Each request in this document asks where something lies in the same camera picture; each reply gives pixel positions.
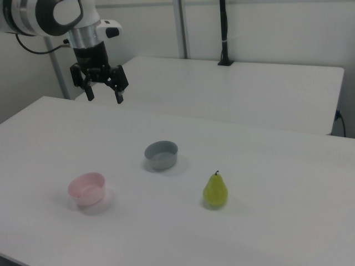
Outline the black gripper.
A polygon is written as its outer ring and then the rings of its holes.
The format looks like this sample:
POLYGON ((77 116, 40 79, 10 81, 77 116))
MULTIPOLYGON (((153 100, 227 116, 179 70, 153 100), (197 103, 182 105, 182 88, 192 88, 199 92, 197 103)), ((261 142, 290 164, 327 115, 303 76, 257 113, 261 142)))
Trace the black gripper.
POLYGON ((129 82, 121 65, 110 68, 108 55, 104 42, 90 48, 74 48, 77 62, 70 67, 73 84, 84 90, 87 99, 92 101, 94 93, 90 85, 91 81, 105 83, 113 89, 116 101, 121 104, 124 101, 123 92, 129 82))

